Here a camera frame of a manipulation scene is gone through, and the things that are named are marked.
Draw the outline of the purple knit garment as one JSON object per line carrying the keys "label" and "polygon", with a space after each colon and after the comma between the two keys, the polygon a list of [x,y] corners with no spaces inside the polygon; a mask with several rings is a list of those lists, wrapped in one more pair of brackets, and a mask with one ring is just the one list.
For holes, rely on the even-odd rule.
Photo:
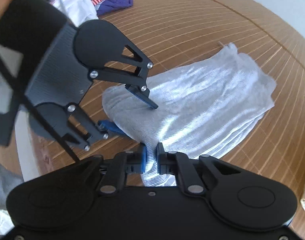
{"label": "purple knit garment", "polygon": [[134,5],[134,0],[103,0],[95,6],[97,16],[102,16],[110,12],[127,9]]}

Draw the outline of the light grey knit pants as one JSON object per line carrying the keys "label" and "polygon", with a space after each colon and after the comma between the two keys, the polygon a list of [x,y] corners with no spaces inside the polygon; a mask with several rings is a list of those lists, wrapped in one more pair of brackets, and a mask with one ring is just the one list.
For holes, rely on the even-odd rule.
{"label": "light grey knit pants", "polygon": [[147,148],[146,186],[173,186],[157,172],[156,146],[196,159],[221,158],[274,106],[275,80],[230,43],[209,59],[148,78],[152,109],[122,86],[108,88],[103,109],[126,135]]}

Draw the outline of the bamboo bed mat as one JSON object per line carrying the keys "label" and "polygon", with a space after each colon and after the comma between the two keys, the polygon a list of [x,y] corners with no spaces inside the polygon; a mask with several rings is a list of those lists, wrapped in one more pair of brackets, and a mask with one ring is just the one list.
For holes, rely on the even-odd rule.
{"label": "bamboo bed mat", "polygon": [[152,61],[150,75],[211,57],[234,43],[273,77],[275,106],[224,161],[290,187],[305,184],[305,40],[252,0],[134,0],[104,16]]}

